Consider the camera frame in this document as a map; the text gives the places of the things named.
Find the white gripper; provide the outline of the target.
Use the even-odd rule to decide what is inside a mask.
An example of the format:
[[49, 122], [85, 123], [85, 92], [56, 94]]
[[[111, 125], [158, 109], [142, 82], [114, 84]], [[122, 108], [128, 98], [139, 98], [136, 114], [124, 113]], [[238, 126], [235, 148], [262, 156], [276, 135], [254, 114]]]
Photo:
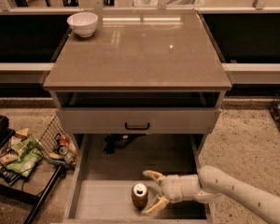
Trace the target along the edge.
[[192, 201], [194, 196], [201, 190], [199, 178], [197, 175], [168, 175], [162, 173], [145, 170], [143, 176], [152, 179], [159, 186], [163, 196], [157, 195], [151, 206], [141, 212], [143, 216], [150, 216], [160, 212], [168, 203], [181, 203], [184, 201]]

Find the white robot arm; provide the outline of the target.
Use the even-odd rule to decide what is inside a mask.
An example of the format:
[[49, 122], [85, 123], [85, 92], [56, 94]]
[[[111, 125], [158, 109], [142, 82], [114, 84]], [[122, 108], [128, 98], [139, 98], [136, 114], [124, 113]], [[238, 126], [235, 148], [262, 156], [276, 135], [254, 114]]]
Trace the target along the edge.
[[145, 170], [143, 175], [161, 188], [151, 206], [142, 214], [150, 216], [169, 203], [196, 201], [215, 203], [223, 195], [234, 199], [268, 224], [280, 224], [280, 198], [227, 175], [218, 168], [205, 165], [196, 175], [163, 175]]

